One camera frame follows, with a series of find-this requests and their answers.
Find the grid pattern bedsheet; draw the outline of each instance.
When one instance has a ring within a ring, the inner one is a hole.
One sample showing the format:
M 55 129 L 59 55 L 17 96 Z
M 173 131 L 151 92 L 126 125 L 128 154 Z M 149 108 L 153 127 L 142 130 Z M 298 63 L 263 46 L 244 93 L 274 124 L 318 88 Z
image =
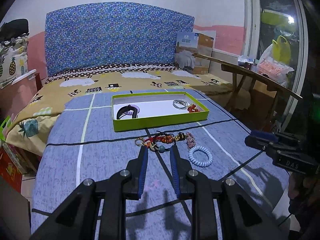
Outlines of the grid pattern bedsheet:
M 107 179 L 124 169 L 128 161 L 139 153 L 140 148 L 134 144 L 134 139 L 155 134 L 157 130 L 175 134 L 191 132 L 196 143 L 205 146 L 214 156 L 211 166 L 192 167 L 210 179 L 222 181 L 232 177 L 266 213 L 271 214 L 287 186 L 287 173 L 273 166 L 265 153 L 247 147 L 244 138 L 250 130 L 201 92 L 181 90 L 209 108 L 206 121 L 118 133 L 113 131 L 112 95 L 149 91 L 154 90 L 93 94 L 74 98 L 66 104 L 49 135 L 36 176 L 32 232 L 43 223 L 47 212 L 53 212 L 84 179 Z M 188 159 L 186 142 L 177 142 L 177 146 L 181 157 Z M 204 160 L 201 154 L 196 158 Z M 239 169 L 242 163 L 247 164 Z M 142 198 L 127 201 L 128 239 L 190 239 L 191 201 L 177 201 L 171 181 L 169 153 L 149 151 Z

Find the pineapple pillow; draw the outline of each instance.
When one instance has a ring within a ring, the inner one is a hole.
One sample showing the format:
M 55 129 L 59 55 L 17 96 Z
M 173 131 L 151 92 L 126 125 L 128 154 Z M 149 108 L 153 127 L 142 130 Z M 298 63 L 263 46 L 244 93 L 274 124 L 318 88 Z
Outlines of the pineapple pillow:
M 0 89 L 28 72 L 28 38 L 17 38 L 14 46 L 0 44 Z

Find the pink wall stripe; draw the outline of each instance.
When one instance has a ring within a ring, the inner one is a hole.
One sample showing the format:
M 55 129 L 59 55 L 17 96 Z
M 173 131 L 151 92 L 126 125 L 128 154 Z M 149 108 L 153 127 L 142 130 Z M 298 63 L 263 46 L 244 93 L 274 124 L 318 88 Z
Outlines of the pink wall stripe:
M 236 55 L 241 54 L 245 37 L 244 27 L 229 25 L 194 25 L 193 28 L 199 31 L 216 31 L 216 49 L 234 53 Z
M 47 64 L 45 61 L 44 32 L 29 38 L 27 54 L 28 69 L 36 69 L 41 79 L 48 77 Z

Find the floor tile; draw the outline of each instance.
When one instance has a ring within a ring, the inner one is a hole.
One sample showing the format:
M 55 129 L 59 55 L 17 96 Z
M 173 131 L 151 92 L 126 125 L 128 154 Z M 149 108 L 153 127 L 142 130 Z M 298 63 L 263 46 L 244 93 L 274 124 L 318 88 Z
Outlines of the floor tile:
M 32 198 L 34 183 L 34 179 L 25 180 L 21 182 L 21 195 L 23 195 L 24 197 Z

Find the key ring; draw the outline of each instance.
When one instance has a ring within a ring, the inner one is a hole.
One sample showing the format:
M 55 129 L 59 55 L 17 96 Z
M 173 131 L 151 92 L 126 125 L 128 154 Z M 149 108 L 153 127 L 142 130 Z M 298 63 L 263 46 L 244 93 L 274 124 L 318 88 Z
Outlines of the key ring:
M 150 143 L 150 146 L 149 146 L 149 149 L 150 149 L 151 151 L 153 151 L 153 152 L 156 152 L 156 151 L 159 150 L 159 147 L 158 147 L 158 145 L 157 145 L 156 143 L 151 142 L 151 143 Z
M 143 137 L 139 137 L 139 138 L 135 139 L 135 140 L 134 140 L 134 144 L 135 144 L 136 146 L 144 146 L 144 145 L 146 145 L 146 144 L 144 143 Z
M 188 108 L 188 102 L 186 100 L 174 100 L 172 104 L 175 108 L 178 108 L 178 109 L 187 109 Z

